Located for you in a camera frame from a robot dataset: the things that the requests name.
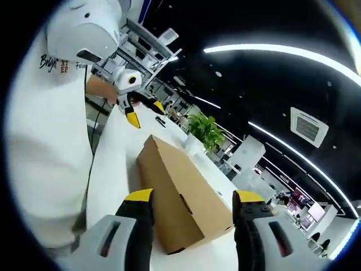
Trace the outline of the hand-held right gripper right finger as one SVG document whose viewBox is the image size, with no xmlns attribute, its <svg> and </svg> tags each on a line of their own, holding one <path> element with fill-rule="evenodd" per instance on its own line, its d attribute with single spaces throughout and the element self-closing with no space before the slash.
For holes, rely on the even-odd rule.
<svg viewBox="0 0 361 271">
<path fill-rule="evenodd" d="M 250 191 L 232 195 L 238 270 L 319 270 L 304 234 Z"/>
</svg>

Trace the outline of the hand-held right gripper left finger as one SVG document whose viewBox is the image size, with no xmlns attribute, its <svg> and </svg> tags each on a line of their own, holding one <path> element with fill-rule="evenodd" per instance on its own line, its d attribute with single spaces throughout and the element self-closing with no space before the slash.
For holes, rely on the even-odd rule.
<svg viewBox="0 0 361 271">
<path fill-rule="evenodd" d="M 150 270 L 153 189 L 130 193 L 115 215 L 106 215 L 67 257 L 68 270 Z"/>
</svg>

